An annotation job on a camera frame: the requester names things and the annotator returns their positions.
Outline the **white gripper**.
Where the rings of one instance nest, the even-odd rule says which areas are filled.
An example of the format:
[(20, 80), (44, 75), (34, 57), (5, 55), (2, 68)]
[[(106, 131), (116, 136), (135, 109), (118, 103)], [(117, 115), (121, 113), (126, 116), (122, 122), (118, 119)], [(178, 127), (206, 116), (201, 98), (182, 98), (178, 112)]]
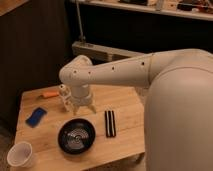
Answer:
[(88, 108), (95, 114), (96, 108), (92, 104), (93, 94), (88, 84), (81, 86), (72, 86), (71, 90), (71, 101), (75, 105), (72, 107), (73, 115), (77, 115), (80, 106), (88, 106)]

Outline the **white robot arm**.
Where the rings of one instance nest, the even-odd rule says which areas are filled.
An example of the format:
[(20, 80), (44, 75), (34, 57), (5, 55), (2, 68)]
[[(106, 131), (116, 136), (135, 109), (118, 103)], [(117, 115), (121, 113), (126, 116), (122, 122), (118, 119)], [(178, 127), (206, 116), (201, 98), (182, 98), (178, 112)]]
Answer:
[(94, 65), (79, 55), (59, 72), (72, 102), (91, 84), (144, 87), (147, 171), (213, 171), (213, 54), (181, 49)]

